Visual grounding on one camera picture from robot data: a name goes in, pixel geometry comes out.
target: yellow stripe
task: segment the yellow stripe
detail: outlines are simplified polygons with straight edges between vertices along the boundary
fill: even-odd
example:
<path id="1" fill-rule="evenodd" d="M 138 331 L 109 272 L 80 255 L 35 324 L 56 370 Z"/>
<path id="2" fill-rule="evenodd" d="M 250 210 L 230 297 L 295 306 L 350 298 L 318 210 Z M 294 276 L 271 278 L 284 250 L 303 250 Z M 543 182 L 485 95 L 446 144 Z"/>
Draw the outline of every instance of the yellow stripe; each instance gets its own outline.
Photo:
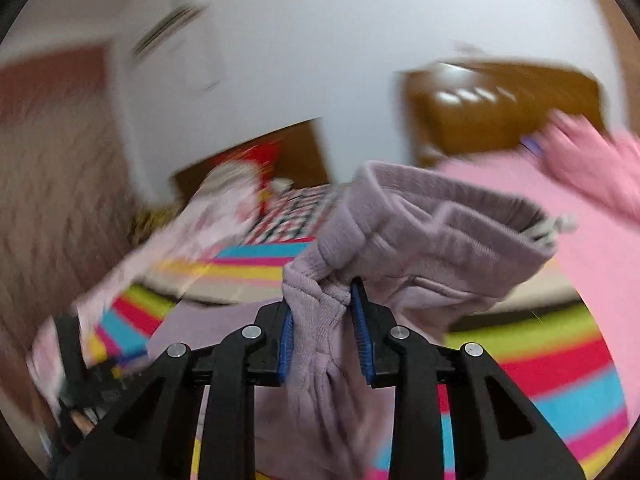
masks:
<path id="1" fill-rule="evenodd" d="M 599 338 L 600 331 L 583 303 L 537 319 L 455 332 L 445 336 L 445 345 L 460 348 L 480 343 L 497 361 L 512 361 L 573 348 Z"/>
<path id="2" fill-rule="evenodd" d="M 87 341 L 91 364 L 101 363 L 107 360 L 107 348 L 100 338 L 92 333 Z"/>
<path id="3" fill-rule="evenodd" d="M 625 438 L 626 431 L 620 434 L 620 436 L 617 436 L 603 449 L 596 451 L 590 457 L 580 462 L 587 480 L 593 480 L 597 475 L 599 475 L 600 471 L 604 469 L 604 466 L 606 466 L 610 462 L 616 451 L 620 448 L 620 446 L 622 446 Z"/>
<path id="4" fill-rule="evenodd" d="M 189 263 L 181 260 L 165 260 L 158 265 L 159 270 L 181 272 L 196 276 L 217 278 L 242 278 L 245 280 L 282 281 L 282 267 L 271 266 L 229 266 L 217 264 Z"/>
<path id="5" fill-rule="evenodd" d="M 200 469 L 200 448 L 202 447 L 201 441 L 196 439 L 193 443 L 193 456 L 191 457 L 191 474 L 198 475 Z"/>
<path id="6" fill-rule="evenodd" d="M 136 307 L 145 310 L 146 313 L 164 319 L 169 311 L 175 306 L 175 302 L 158 296 L 139 285 L 132 285 L 123 293 L 123 298 Z"/>

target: checkered cloth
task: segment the checkered cloth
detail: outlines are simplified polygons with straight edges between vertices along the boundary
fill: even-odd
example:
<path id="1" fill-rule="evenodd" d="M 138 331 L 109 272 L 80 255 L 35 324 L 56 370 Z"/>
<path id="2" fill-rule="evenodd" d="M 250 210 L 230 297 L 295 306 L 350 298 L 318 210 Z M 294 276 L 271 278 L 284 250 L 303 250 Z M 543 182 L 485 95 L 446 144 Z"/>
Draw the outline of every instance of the checkered cloth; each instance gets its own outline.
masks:
<path id="1" fill-rule="evenodd" d="M 313 237 L 342 197 L 346 186 L 292 189 L 275 201 L 241 245 Z"/>

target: silver screw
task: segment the silver screw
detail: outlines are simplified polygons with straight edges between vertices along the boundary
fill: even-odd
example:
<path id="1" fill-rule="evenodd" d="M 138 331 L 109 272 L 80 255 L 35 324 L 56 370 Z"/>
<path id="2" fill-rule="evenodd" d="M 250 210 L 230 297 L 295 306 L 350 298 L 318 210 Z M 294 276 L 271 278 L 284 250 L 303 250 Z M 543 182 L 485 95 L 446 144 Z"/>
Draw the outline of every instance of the silver screw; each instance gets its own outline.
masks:
<path id="1" fill-rule="evenodd" d="M 166 349 L 169 357 L 182 357 L 187 353 L 187 345 L 183 343 L 173 343 Z"/>
<path id="2" fill-rule="evenodd" d="M 409 337 L 409 329 L 405 326 L 397 325 L 390 330 L 391 337 L 394 339 L 407 339 Z"/>
<path id="3" fill-rule="evenodd" d="M 256 325 L 245 326 L 242 329 L 242 337 L 245 337 L 247 339 L 256 339 L 257 337 L 260 337 L 261 333 L 261 328 Z"/>
<path id="4" fill-rule="evenodd" d="M 465 352 L 471 357 L 480 357 L 484 353 L 484 348 L 478 343 L 467 343 L 465 345 Z"/>

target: pink bed sheet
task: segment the pink bed sheet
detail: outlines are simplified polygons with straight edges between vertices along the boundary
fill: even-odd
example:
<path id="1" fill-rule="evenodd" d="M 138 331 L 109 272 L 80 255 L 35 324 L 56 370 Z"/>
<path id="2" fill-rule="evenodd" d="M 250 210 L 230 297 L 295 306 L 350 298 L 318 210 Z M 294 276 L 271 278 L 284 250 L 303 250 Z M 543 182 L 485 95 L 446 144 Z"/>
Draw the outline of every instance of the pink bed sheet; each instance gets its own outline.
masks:
<path id="1" fill-rule="evenodd" d="M 640 415 L 640 228 L 563 187 L 532 158 L 503 152 L 473 161 L 447 160 L 447 176 L 535 200 L 550 214 L 575 216 L 578 229 L 559 239 L 557 260 L 602 332 L 618 369 L 628 415 Z"/>

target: wooden headboard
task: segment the wooden headboard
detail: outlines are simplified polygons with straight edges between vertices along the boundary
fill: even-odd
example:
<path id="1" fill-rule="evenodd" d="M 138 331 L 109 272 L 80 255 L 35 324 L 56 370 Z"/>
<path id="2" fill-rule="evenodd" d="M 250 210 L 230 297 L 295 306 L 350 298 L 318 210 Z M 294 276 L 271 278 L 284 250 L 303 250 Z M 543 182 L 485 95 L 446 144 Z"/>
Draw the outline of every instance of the wooden headboard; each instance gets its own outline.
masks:
<path id="1" fill-rule="evenodd" d="M 290 178 L 293 180 L 295 188 L 328 184 L 330 180 L 314 131 L 315 124 L 316 120 L 292 124 L 281 130 L 238 144 L 221 153 L 249 148 L 265 140 L 279 139 L 282 142 L 282 150 L 274 167 L 274 176 Z M 196 193 L 209 171 L 213 169 L 214 160 L 219 155 L 220 153 L 215 153 L 208 156 L 172 176 L 184 202 L 188 202 Z"/>
<path id="2" fill-rule="evenodd" d="M 569 66 L 438 62 L 404 74 L 403 101 L 414 159 L 510 150 L 540 129 L 553 108 L 584 115 L 603 131 L 600 85 Z"/>

